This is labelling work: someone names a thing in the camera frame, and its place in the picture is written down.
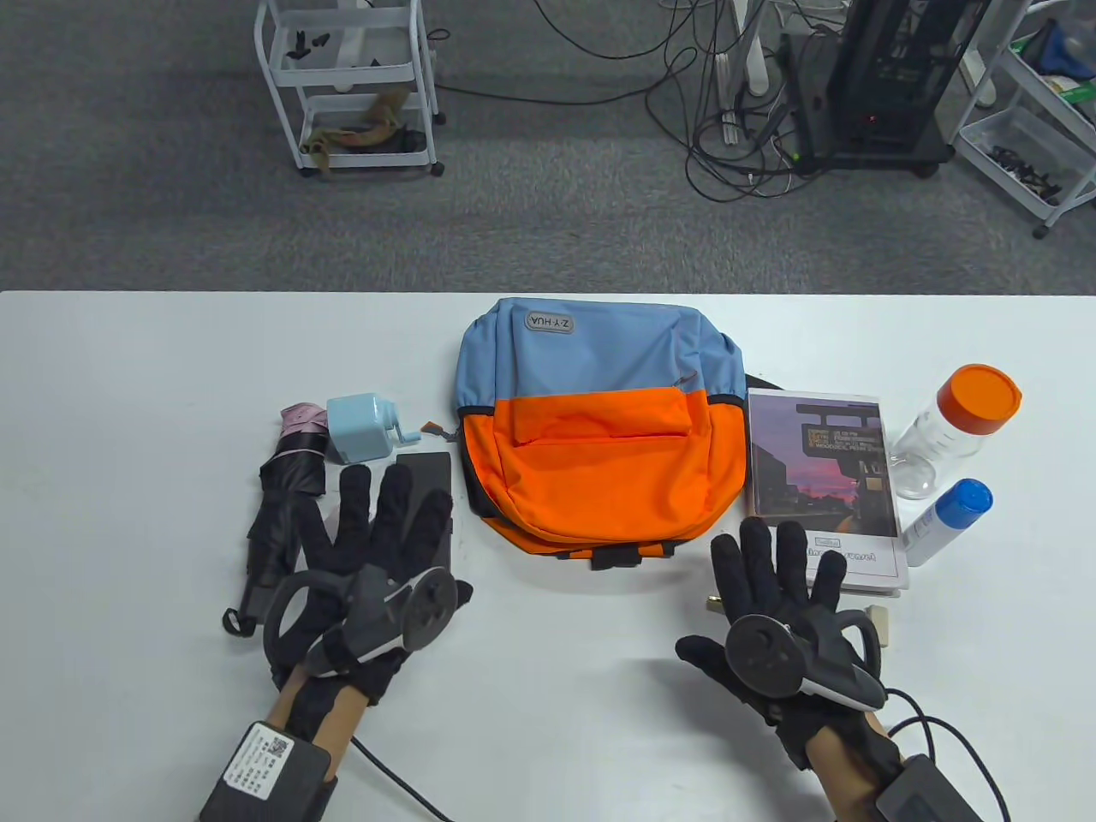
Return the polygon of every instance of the backpack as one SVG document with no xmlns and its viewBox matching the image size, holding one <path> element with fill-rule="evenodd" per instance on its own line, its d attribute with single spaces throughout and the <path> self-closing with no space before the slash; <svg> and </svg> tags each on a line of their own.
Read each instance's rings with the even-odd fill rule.
<svg viewBox="0 0 1096 822">
<path fill-rule="evenodd" d="M 695 309 L 501 299 L 456 383 L 472 511 L 529 553 L 670 557 L 745 483 L 742 354 Z"/>
</svg>

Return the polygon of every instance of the orange bottle cap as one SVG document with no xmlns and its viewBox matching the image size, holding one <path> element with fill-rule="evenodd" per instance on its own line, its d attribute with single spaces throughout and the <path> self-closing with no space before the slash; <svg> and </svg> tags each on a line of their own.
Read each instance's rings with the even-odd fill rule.
<svg viewBox="0 0 1096 822">
<path fill-rule="evenodd" d="M 992 434 L 1020 409 L 1024 395 L 1004 372 L 964 365 L 936 393 L 944 419 L 968 434 Z"/>
</svg>

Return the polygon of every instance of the white table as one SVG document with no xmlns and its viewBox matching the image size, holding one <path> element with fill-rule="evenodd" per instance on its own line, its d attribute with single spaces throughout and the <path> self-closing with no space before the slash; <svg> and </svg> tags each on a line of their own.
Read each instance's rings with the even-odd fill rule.
<svg viewBox="0 0 1096 822">
<path fill-rule="evenodd" d="M 0 819 L 194 819 L 275 696 L 258 641 L 220 615 L 278 410 L 378 391 L 409 425 L 452 423 L 460 334 L 496 296 L 0 295 Z M 1088 818 L 1096 301 L 633 299 L 703 309 L 785 387 L 879 396 L 894 427 L 958 364 L 1016 379 L 1024 409 L 974 471 L 996 506 L 887 603 L 883 673 L 970 737 L 1014 819 Z M 455 488 L 454 564 L 476 596 L 366 713 L 386 763 L 457 822 L 832 819 L 772 731 L 674 657 L 678 637 L 726 629 L 704 608 L 706 540 L 594 573 L 521 553 Z M 883 719 L 906 713 L 894 700 Z M 947 775 L 998 819 L 938 739 Z M 341 776 L 331 822 L 425 819 L 356 753 Z"/>
</svg>

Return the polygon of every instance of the white shelving cart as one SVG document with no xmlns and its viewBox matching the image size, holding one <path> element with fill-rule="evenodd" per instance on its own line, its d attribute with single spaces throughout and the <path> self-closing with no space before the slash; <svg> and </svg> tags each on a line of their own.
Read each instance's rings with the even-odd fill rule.
<svg viewBox="0 0 1096 822">
<path fill-rule="evenodd" d="M 361 2 L 365 8 L 359 8 Z M 304 176 L 318 173 L 316 161 L 302 148 L 315 128 L 361 126 L 363 115 L 385 87 L 413 84 L 402 106 L 409 129 L 425 135 L 422 150 L 400 152 L 336 151 L 332 169 L 429 167 L 441 176 L 445 165 L 434 149 L 434 126 L 445 123 L 437 110 L 434 69 L 426 43 L 426 23 L 420 0 L 407 5 L 376 8 L 367 0 L 339 0 L 336 9 L 289 10 L 278 0 L 260 0 L 255 14 L 255 53 L 270 87 L 294 162 Z M 267 16 L 274 35 L 267 49 Z M 299 33 L 311 50 L 294 57 Z M 313 46 L 313 41 L 322 45 Z M 295 132 L 279 89 L 297 91 L 302 112 Z"/>
<path fill-rule="evenodd" d="M 1016 30 L 1025 18 L 1062 2 L 1069 0 L 1020 3 L 951 135 L 957 153 L 1041 220 L 1031 231 L 1037 240 L 1044 238 L 1063 214 L 1096 198 L 1096 128 L 1013 48 Z M 983 88 L 998 70 L 1016 81 L 1012 100 L 1003 111 L 968 123 Z M 1065 133 L 1023 107 L 1025 96 L 1050 114 Z M 1047 199 L 1035 193 L 991 158 L 995 146 L 1017 151 L 1025 162 L 1060 185 L 1061 192 Z"/>
</svg>

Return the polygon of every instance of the light blue pencil sharpener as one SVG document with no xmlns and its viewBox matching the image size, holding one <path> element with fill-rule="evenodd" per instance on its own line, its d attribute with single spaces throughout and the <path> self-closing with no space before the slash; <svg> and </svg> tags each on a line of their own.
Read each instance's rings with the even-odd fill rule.
<svg viewBox="0 0 1096 822">
<path fill-rule="evenodd" d="M 397 444 L 418 443 L 422 434 L 400 430 L 396 403 L 375 393 L 355 393 L 328 400 L 331 444 L 343 463 L 384 459 Z M 391 432 L 396 432 L 393 439 Z"/>
</svg>

